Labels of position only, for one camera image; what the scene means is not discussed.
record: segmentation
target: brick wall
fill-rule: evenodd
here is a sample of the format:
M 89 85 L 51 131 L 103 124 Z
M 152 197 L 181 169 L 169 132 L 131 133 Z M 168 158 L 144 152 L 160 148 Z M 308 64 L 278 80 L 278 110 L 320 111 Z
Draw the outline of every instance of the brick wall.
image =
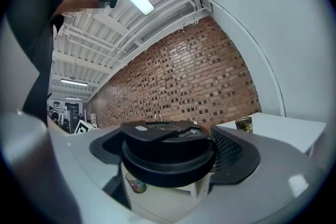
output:
M 137 56 L 91 99 L 98 127 L 191 120 L 209 128 L 260 112 L 245 63 L 211 18 L 176 31 Z

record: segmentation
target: person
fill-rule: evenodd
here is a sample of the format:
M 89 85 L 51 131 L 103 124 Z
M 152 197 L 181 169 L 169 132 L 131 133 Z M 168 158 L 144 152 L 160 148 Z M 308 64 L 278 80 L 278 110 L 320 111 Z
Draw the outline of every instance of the person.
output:
M 47 125 L 45 105 L 54 49 L 53 33 L 61 28 L 62 13 L 103 7 L 108 0 L 11 0 L 6 17 L 22 50 L 39 71 L 23 111 Z
M 58 113 L 55 109 L 53 109 L 51 106 L 49 107 L 49 113 L 50 113 L 50 118 L 53 120 L 58 125 Z

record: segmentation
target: metal hook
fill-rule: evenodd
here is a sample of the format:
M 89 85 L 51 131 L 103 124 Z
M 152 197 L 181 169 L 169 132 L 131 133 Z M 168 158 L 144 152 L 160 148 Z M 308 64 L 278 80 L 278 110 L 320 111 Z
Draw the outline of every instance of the metal hook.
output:
M 156 115 L 157 115 L 157 114 L 155 114 L 155 116 L 154 116 L 154 121 L 156 121 Z M 161 116 L 161 114 L 159 114 L 159 116 L 160 116 L 160 121 L 162 121 L 162 116 Z

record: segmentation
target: white wall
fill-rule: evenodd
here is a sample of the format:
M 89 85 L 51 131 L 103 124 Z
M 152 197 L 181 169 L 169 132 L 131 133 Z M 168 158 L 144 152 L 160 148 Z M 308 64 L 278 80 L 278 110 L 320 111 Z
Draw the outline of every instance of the white wall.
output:
M 83 103 L 71 102 L 71 100 L 69 100 L 69 101 L 63 101 L 63 100 L 48 99 L 48 106 L 54 106 L 54 102 L 59 102 L 60 103 L 60 107 L 62 107 L 62 108 L 65 108 L 65 103 L 79 104 L 79 113 L 83 114 Z
M 316 154 L 327 167 L 336 142 L 332 124 L 335 106 L 335 23 L 327 0 L 214 0 L 240 21 L 267 57 L 278 80 L 286 116 L 327 123 L 323 145 Z M 227 19 L 214 8 L 223 27 Z M 259 63 L 248 42 L 236 41 L 249 70 Z M 251 71 L 259 97 L 273 91 L 266 76 Z M 269 109 L 277 110 L 270 100 Z

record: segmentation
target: black perforated grille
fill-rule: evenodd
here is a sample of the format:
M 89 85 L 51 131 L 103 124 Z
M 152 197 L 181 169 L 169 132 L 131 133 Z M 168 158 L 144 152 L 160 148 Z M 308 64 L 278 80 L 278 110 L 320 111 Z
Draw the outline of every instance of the black perforated grille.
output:
M 211 129 L 211 137 L 218 147 L 218 154 L 212 172 L 232 166 L 240 160 L 243 155 L 243 148 L 240 145 L 213 129 Z

